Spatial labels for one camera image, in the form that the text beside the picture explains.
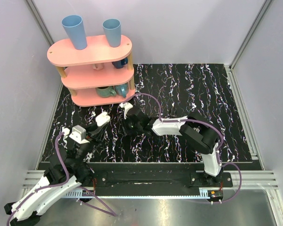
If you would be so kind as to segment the white earbud charging case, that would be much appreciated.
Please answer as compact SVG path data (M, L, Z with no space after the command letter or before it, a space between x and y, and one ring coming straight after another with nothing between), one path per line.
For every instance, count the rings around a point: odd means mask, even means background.
M107 112L102 112L98 116L96 116L95 121L98 127L105 125L106 123L110 122L110 116Z

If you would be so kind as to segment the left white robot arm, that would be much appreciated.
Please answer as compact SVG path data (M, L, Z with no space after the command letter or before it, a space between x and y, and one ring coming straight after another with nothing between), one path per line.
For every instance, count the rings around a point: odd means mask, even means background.
M21 200L4 206L8 226L34 226L60 198L80 186L94 183L94 171L84 161L91 148L98 146L107 127L94 122L86 127L63 128L55 139L56 155L37 184Z

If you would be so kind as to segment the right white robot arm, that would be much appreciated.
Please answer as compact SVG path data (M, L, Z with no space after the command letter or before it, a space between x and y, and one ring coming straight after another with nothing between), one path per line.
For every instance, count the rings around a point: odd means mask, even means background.
M200 179L203 183L214 187L221 182L223 170L218 149L223 142L222 135L204 117L193 113L181 118L159 119L147 116L136 106L128 105L122 108L126 135L181 136L193 150L201 154L204 173Z

